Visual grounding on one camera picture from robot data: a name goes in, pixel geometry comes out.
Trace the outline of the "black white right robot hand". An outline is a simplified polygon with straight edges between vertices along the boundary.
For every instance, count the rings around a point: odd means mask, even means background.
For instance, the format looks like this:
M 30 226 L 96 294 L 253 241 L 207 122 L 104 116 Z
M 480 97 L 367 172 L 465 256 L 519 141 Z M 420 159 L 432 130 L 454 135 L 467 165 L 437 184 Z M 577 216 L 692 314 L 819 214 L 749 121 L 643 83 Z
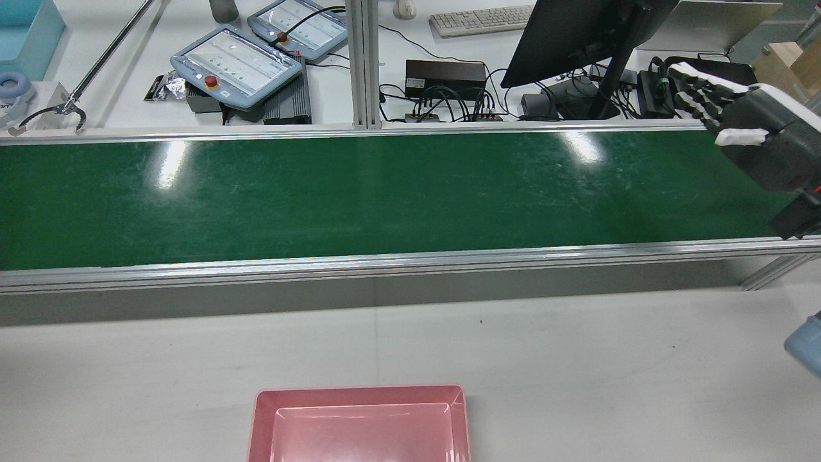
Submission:
M 674 100 L 706 127 L 716 146 L 760 187 L 817 193 L 819 116 L 765 83 L 742 85 L 686 62 L 668 68 Z

